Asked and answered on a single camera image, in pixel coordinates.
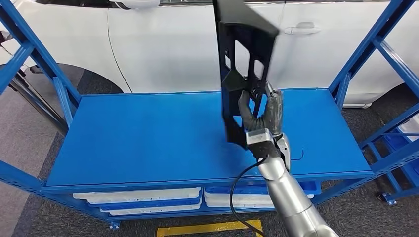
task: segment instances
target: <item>black cable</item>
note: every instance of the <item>black cable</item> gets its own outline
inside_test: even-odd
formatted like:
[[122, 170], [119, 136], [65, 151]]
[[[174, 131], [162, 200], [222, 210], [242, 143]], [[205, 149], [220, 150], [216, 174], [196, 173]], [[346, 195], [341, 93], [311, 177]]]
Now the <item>black cable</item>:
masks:
[[247, 226], [249, 229], [253, 230], [254, 232], [260, 234], [261, 236], [265, 236], [263, 234], [263, 232], [261, 230], [259, 230], [258, 228], [252, 226], [251, 224], [247, 223], [245, 220], [243, 220], [239, 215], [237, 215], [236, 210], [234, 210], [233, 207], [233, 192], [234, 192], [234, 188], [236, 187], [237, 181], [239, 181], [239, 179], [249, 170], [255, 168], [256, 166], [259, 166], [260, 164], [262, 164], [264, 161], [266, 160], [266, 158], [263, 158], [262, 160], [258, 161], [257, 163], [247, 167], [245, 170], [243, 170], [239, 176], [237, 176], [237, 178], [234, 180], [233, 185], [231, 186], [231, 190], [230, 190], [230, 208], [231, 211], [233, 212], [234, 216], [236, 217], [237, 220], [239, 220], [241, 223], [243, 223], [245, 226]]

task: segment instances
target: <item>black plastic panel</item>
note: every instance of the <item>black plastic panel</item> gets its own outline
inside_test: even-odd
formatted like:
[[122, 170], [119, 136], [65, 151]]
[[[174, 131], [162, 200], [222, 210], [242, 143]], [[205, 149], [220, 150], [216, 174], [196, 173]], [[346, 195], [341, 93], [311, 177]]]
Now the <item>black plastic panel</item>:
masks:
[[[244, 128], [234, 121], [233, 116], [240, 116], [238, 101], [242, 90], [251, 93], [255, 102], [253, 114], [257, 116], [272, 49], [279, 30], [245, 5], [242, 0], [213, 0], [213, 5], [218, 39], [222, 116], [226, 126], [227, 141], [246, 149]], [[236, 69], [236, 41], [241, 43], [250, 55], [247, 75], [240, 74]], [[230, 59], [230, 67], [226, 65], [225, 56]], [[261, 78], [254, 73], [256, 60], [263, 64]]]

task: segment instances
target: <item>caster wheel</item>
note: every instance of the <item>caster wheel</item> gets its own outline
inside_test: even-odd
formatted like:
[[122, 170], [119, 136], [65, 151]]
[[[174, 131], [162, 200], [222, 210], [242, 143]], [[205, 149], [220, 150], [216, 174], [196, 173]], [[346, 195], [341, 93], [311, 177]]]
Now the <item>caster wheel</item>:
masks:
[[384, 192], [376, 192], [376, 198], [377, 198], [379, 201], [387, 202], [387, 201], [385, 200], [385, 197], [384, 197]]

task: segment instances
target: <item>robotic arm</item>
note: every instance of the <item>robotic arm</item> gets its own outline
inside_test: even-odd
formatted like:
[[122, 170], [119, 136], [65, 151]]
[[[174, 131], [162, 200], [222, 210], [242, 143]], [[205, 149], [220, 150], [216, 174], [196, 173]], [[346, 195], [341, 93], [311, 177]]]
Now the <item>robotic arm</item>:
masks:
[[266, 82], [264, 114], [255, 118], [249, 109], [249, 94], [242, 92], [239, 109], [246, 132], [246, 143], [266, 180], [269, 195], [290, 237], [337, 237], [311, 203], [297, 180], [289, 173], [290, 146], [281, 131], [282, 93]]

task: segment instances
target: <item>white car body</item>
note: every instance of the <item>white car body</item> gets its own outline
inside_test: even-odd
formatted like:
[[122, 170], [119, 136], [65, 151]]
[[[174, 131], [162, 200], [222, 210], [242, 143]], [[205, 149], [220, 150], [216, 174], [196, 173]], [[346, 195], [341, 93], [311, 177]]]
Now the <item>white car body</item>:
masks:
[[[57, 63], [95, 72], [123, 92], [220, 90], [212, 5], [147, 9], [89, 8], [14, 3]], [[327, 87], [381, 15], [388, 2], [251, 3], [276, 25], [268, 80], [275, 88]], [[386, 41], [419, 73], [419, 4], [415, 3]], [[18, 43], [2, 46], [10, 53]], [[239, 50], [239, 69], [248, 58]], [[0, 65], [9, 54], [0, 53]], [[27, 67], [34, 62], [29, 59]], [[345, 99], [366, 107], [403, 83], [375, 52], [351, 81]]]

